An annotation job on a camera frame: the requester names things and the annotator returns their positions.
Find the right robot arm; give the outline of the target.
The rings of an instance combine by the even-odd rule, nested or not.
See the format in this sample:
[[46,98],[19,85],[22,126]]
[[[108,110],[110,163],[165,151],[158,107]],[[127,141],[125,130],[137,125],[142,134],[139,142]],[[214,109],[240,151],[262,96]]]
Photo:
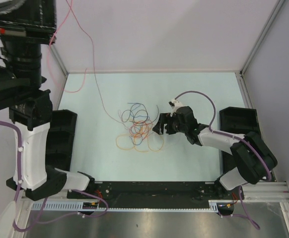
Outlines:
[[271,171],[278,163],[258,134],[213,130],[198,123],[188,106],[178,107],[171,113],[161,113],[152,130],[159,135],[182,133],[192,145],[213,147],[233,156],[236,166],[216,180],[215,194],[220,199],[228,198],[240,185],[256,184],[262,178],[271,181]]

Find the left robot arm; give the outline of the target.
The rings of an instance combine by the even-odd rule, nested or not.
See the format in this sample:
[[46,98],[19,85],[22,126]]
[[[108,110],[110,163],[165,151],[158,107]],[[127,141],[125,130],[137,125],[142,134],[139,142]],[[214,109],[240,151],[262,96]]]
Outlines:
[[93,177],[46,164],[46,142],[52,120],[50,91],[41,90],[42,45],[56,39],[53,0],[0,2],[0,111],[9,110],[7,126],[15,132],[16,168],[7,185],[34,201],[62,190],[84,198],[95,194]]

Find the right black sorting bin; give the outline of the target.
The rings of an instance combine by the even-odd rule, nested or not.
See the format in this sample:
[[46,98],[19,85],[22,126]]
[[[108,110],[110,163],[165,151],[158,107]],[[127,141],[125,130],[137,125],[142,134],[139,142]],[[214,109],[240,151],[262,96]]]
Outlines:
[[271,171],[277,164],[277,159],[263,141],[261,137],[260,126],[255,109],[228,107],[219,112],[220,130],[238,134],[239,138],[243,135],[255,151],[260,155],[263,162],[259,160],[256,154],[243,142],[238,141],[233,146],[233,154],[221,153],[223,172],[227,173],[237,169],[244,180],[251,184],[256,184],[268,173],[263,166],[266,164]]

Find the black sorting bin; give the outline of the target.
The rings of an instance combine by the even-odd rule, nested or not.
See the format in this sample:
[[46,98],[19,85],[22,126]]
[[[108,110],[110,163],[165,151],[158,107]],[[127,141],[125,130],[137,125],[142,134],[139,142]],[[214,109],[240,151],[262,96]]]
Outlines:
[[70,110],[52,113],[46,142],[46,165],[69,171],[77,122],[77,114]]
[[260,126],[255,109],[228,107],[219,112],[220,130],[238,134],[239,138],[243,135],[255,151],[260,155],[263,162],[259,160],[256,154],[243,142],[238,141],[233,146],[233,154],[221,153],[223,172],[227,173],[237,169],[244,180],[251,184],[256,184],[268,173],[263,166],[266,164],[271,171],[277,164],[277,159],[263,141],[261,137]]

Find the left black sorting bin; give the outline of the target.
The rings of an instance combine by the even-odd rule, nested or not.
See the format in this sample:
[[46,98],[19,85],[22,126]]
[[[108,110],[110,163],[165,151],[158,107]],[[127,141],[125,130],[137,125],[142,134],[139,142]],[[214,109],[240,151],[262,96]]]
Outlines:
[[70,110],[52,113],[46,142],[46,165],[69,171],[77,122],[77,114]]

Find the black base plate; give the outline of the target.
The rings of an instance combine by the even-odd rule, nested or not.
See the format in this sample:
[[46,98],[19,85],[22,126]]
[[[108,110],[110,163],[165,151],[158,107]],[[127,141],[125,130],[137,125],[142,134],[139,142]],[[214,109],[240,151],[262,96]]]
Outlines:
[[200,209],[210,200],[232,201],[238,188],[227,191],[214,182],[205,181],[103,181],[95,182],[87,193],[102,194],[110,208],[130,209]]

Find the aluminium frame rail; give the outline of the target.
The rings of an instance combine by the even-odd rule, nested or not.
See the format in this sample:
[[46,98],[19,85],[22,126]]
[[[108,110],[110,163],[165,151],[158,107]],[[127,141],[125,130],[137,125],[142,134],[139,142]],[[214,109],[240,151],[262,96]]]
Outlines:
[[247,71],[248,67],[250,66],[251,62],[255,58],[257,52],[259,51],[259,48],[263,44],[264,40],[266,39],[269,31],[271,30],[274,22],[276,21],[278,15],[282,11],[284,5],[287,3],[287,0],[278,0],[270,13],[266,23],[264,24],[254,46],[252,47],[245,63],[243,64],[241,70],[239,71],[240,75],[244,75],[245,72]]

